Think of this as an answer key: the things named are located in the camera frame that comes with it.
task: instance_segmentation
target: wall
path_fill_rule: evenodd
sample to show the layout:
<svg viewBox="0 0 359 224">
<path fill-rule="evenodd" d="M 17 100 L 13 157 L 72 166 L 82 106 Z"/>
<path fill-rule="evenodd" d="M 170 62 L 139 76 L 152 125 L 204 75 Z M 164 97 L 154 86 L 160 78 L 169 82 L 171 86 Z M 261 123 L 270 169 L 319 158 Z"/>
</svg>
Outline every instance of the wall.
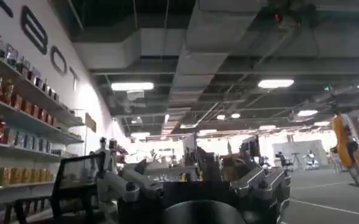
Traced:
<svg viewBox="0 0 359 224">
<path fill-rule="evenodd" d="M 40 72 L 44 79 L 48 80 L 49 86 L 53 87 L 60 96 L 60 101 L 72 109 L 83 109 L 89 112 L 97 122 L 98 133 L 106 133 L 111 123 L 110 113 L 105 106 L 102 97 L 97 94 L 91 84 L 91 78 L 79 60 L 77 53 L 66 36 L 59 20 L 55 16 L 47 1 L 6 1 L 13 12 L 10 18 L 0 7 L 0 35 L 10 43 L 21 55 L 24 55 L 32 65 Z M 48 35 L 48 53 L 43 55 L 24 34 L 21 25 L 21 9 L 23 5 L 35 15 Z M 64 56 L 68 66 L 71 66 L 79 78 L 76 90 L 73 90 L 74 76 L 69 68 L 66 75 L 60 75 L 53 67 L 50 59 L 50 48 L 57 46 Z M 55 61 L 63 66 L 57 56 Z"/>
</svg>

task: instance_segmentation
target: ceiling beam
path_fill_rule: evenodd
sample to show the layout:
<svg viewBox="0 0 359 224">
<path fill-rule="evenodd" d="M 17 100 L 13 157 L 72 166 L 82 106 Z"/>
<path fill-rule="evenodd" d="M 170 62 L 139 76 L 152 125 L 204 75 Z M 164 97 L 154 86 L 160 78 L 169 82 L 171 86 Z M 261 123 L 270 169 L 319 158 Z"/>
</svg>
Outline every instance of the ceiling beam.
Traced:
<svg viewBox="0 0 359 224">
<path fill-rule="evenodd" d="M 227 59 L 217 74 L 261 75 L 359 75 L 359 58 L 279 58 L 252 68 L 244 58 Z M 175 59 L 142 59 L 127 68 L 91 69 L 94 75 L 175 74 Z"/>
<path fill-rule="evenodd" d="M 246 109 L 239 109 L 238 111 L 262 111 L 262 110 L 285 110 L 291 107 L 264 107 L 264 108 L 246 108 Z M 198 110 L 198 111 L 189 111 L 190 113 L 204 113 L 207 112 L 207 110 Z M 170 116 L 175 116 L 177 114 L 182 114 L 182 112 L 172 112 L 169 115 Z M 144 113 L 134 113 L 134 114 L 113 114 L 113 117 L 116 118 L 124 118 L 124 117 L 153 117 L 153 116 L 164 116 L 166 115 L 165 112 L 154 112 L 153 110 L 151 111 L 145 111 Z"/>
</svg>

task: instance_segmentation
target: gray floor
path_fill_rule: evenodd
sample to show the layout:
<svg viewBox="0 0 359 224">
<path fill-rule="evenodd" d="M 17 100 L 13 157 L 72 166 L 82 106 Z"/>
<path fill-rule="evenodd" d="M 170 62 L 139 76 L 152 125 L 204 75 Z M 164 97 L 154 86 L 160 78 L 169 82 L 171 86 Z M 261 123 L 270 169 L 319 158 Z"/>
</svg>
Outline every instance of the gray floor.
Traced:
<svg viewBox="0 0 359 224">
<path fill-rule="evenodd" d="M 359 223 L 359 188 L 349 186 L 348 173 L 333 170 L 296 171 L 292 174 L 291 199 L 284 222 Z"/>
</svg>

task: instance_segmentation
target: white shelf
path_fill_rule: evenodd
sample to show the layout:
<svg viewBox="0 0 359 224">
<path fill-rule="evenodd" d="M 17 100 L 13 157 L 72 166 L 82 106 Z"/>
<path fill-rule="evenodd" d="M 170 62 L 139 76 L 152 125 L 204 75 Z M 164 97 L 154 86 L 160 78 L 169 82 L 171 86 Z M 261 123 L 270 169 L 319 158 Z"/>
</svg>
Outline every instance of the white shelf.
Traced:
<svg viewBox="0 0 359 224">
<path fill-rule="evenodd" d="M 39 108 L 45 109 L 49 114 L 67 127 L 83 126 L 81 119 L 75 117 L 56 100 L 50 98 L 41 89 L 37 88 L 30 81 L 26 80 L 17 70 L 8 65 L 0 58 L 0 74 L 13 80 L 14 90 L 22 98 L 29 100 Z"/>
<path fill-rule="evenodd" d="M 34 161 L 48 161 L 48 162 L 59 162 L 64 157 L 48 154 L 45 152 L 33 151 L 29 149 L 20 149 L 14 146 L 1 144 L 0 143 L 0 156 L 21 158 L 21 159 L 32 159 Z"/>
<path fill-rule="evenodd" d="M 36 117 L 17 110 L 1 101 L 0 115 L 4 116 L 6 124 L 15 126 L 16 128 L 21 128 L 39 137 L 43 137 L 53 143 L 68 145 L 84 142 L 83 140 L 69 133 L 61 131 L 58 128 L 55 128 Z"/>
<path fill-rule="evenodd" d="M 0 186 L 0 191 L 9 190 L 9 189 L 16 189 L 16 188 L 27 188 L 27 187 L 44 186 L 44 185 L 51 186 L 51 185 L 53 185 L 53 184 L 54 184 L 53 181 L 39 182 L 39 183 L 11 184 L 11 185 L 7 185 L 7 186 Z"/>
</svg>

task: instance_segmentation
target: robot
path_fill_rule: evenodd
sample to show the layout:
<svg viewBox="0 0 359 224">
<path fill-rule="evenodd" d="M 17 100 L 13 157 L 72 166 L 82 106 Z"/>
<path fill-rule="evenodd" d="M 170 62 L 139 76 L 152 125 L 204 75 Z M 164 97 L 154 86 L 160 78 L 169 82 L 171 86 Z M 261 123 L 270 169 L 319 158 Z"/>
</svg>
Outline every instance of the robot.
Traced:
<svg viewBox="0 0 359 224">
<path fill-rule="evenodd" d="M 315 154 L 312 150 L 309 150 L 309 153 L 303 156 L 305 164 L 307 165 L 305 170 L 316 170 L 319 169 L 319 162 L 315 159 Z"/>
<path fill-rule="evenodd" d="M 291 177 L 283 168 L 266 175 L 256 166 L 235 181 L 158 182 L 143 169 L 117 175 L 97 164 L 98 205 L 109 223 L 280 223 L 289 205 Z"/>
</svg>

